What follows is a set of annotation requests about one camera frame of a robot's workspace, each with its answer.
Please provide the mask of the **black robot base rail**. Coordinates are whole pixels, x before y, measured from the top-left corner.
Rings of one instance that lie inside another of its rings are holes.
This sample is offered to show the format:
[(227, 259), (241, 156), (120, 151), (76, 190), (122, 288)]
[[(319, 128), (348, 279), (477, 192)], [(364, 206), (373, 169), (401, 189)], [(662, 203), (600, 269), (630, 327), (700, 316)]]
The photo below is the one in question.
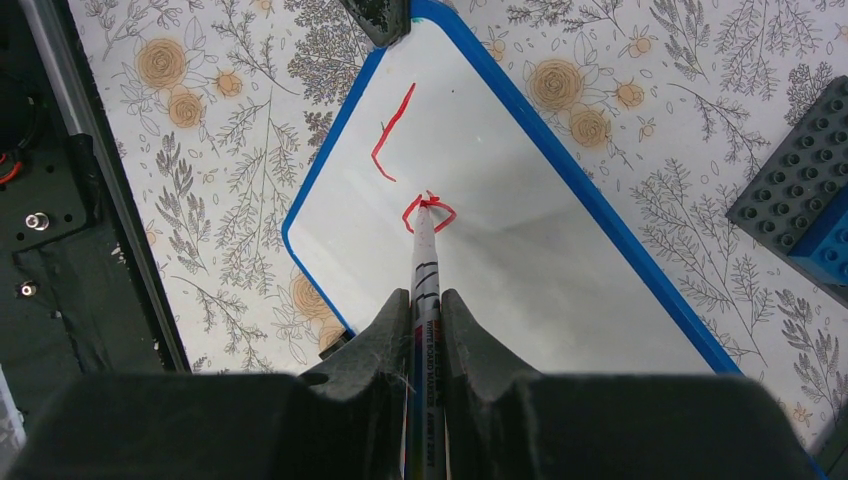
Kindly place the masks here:
[(66, 1), (1, 5), (1, 370), (25, 425), (92, 373), (189, 368)]

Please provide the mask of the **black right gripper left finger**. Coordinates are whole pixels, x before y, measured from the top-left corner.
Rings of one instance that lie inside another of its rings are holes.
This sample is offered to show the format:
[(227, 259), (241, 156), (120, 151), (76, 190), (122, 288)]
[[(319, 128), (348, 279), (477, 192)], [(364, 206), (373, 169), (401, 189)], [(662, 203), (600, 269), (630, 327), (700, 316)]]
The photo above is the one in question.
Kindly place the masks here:
[(306, 372), (89, 375), (50, 403), (11, 479), (396, 479), (410, 298)]

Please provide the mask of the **white red whiteboard marker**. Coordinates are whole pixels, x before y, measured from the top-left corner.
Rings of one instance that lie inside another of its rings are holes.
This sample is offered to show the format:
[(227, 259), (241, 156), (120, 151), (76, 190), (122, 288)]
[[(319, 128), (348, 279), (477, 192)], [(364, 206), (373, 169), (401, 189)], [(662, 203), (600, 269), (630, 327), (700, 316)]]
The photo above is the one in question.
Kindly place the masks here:
[(440, 286), (435, 202), (418, 197), (412, 204), (413, 253), (410, 291), (410, 363), (407, 379), (406, 479), (445, 479), (445, 418), (441, 388)]

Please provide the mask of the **blue framed whiteboard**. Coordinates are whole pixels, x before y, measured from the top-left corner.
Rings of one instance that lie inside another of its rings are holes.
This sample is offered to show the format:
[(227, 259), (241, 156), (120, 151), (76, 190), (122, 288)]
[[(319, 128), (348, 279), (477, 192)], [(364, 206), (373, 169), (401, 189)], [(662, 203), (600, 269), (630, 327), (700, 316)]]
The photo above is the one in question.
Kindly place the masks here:
[(450, 7), (368, 56), (282, 228), (356, 331), (411, 280), (412, 204), (441, 285), (544, 374), (745, 374), (523, 91)]

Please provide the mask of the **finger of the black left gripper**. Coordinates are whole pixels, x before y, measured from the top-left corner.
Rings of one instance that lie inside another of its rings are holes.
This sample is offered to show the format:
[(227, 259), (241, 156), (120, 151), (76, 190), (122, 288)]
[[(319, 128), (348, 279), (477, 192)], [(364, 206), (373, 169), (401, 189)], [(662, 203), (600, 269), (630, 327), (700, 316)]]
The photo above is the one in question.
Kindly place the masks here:
[(410, 0), (341, 0), (340, 3), (378, 48), (389, 47), (410, 33)]

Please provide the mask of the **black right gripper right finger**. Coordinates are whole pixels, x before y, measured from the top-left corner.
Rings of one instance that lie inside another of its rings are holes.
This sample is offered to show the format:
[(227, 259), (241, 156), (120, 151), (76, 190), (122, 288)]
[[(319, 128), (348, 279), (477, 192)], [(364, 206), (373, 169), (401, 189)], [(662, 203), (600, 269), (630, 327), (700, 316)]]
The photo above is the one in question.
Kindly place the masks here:
[(811, 479), (783, 410), (740, 375), (544, 374), (441, 299), (455, 479)]

